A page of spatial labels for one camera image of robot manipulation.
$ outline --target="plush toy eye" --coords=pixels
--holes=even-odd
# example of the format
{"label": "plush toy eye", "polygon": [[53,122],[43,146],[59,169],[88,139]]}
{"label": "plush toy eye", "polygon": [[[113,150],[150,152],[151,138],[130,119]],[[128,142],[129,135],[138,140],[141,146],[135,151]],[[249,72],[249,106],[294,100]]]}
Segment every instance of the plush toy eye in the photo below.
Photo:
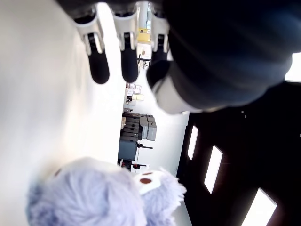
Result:
{"label": "plush toy eye", "polygon": [[151,179],[142,178],[142,179],[140,179],[140,182],[143,183],[143,184],[149,184],[149,183],[151,183]]}
{"label": "plush toy eye", "polygon": [[55,177],[62,171],[62,169],[59,169],[56,173],[55,173]]}

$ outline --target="fluorescent light panel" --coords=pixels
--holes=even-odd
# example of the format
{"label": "fluorescent light panel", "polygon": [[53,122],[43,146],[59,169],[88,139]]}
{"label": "fluorescent light panel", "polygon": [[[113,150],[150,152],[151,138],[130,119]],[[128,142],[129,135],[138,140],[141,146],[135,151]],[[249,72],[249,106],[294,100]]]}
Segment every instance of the fluorescent light panel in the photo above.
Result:
{"label": "fluorescent light panel", "polygon": [[216,146],[213,146],[208,170],[204,181],[204,184],[206,185],[210,193],[212,193],[213,191],[213,187],[216,181],[221,160],[222,160],[222,152]]}
{"label": "fluorescent light panel", "polygon": [[285,75],[285,81],[301,82],[301,53],[293,54],[292,66]]}
{"label": "fluorescent light panel", "polygon": [[266,226],[277,204],[259,188],[241,226]]}
{"label": "fluorescent light panel", "polygon": [[193,157],[194,148],[195,148],[196,142],[197,142],[197,137],[198,137],[198,128],[193,126],[192,132],[191,132],[191,137],[190,137],[190,142],[189,142],[189,147],[188,147],[188,157],[190,158],[190,160],[192,160],[192,157]]}

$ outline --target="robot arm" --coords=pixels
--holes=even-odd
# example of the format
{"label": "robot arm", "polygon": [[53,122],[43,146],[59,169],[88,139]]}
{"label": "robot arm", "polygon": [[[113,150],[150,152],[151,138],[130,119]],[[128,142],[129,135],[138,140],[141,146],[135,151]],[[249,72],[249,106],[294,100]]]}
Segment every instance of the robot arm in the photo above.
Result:
{"label": "robot arm", "polygon": [[[97,0],[58,0],[86,45],[91,74],[109,78]],[[105,0],[113,13],[123,78],[134,82],[137,13],[134,0]],[[152,0],[148,83],[167,113],[246,105],[281,83],[301,51],[300,4],[290,1]],[[173,61],[167,61],[171,49]]]}

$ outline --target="white wall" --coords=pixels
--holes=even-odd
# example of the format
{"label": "white wall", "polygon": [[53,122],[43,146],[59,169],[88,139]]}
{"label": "white wall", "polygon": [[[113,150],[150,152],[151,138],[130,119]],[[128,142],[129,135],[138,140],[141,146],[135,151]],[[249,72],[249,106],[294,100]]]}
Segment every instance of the white wall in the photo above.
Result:
{"label": "white wall", "polygon": [[1,226],[27,225],[27,190],[40,174],[83,156],[117,161],[125,82],[107,5],[100,17],[105,85],[91,80],[79,35],[54,0],[0,1]]}
{"label": "white wall", "polygon": [[147,1],[140,1],[138,3],[138,9],[139,9],[139,28],[146,29],[146,22],[147,22],[147,9],[148,9],[149,3]]}
{"label": "white wall", "polygon": [[173,217],[177,223],[177,226],[192,226],[185,202],[182,202],[181,205],[174,211]]}
{"label": "white wall", "polygon": [[149,164],[151,170],[163,167],[176,175],[189,115],[169,115],[157,106],[146,80],[146,70],[140,69],[135,84],[142,86],[144,100],[127,107],[133,108],[134,113],[153,115],[158,128],[155,141],[141,141],[144,146],[153,149],[140,148],[138,164]]}

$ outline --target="stuffed animal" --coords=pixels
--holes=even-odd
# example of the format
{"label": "stuffed animal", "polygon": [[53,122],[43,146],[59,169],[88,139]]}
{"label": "stuffed animal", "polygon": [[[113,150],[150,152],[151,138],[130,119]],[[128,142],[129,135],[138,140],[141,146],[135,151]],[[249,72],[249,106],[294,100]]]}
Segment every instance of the stuffed animal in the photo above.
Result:
{"label": "stuffed animal", "polygon": [[85,158],[33,185],[26,211],[31,226],[174,226],[185,192],[165,170],[133,177]]}

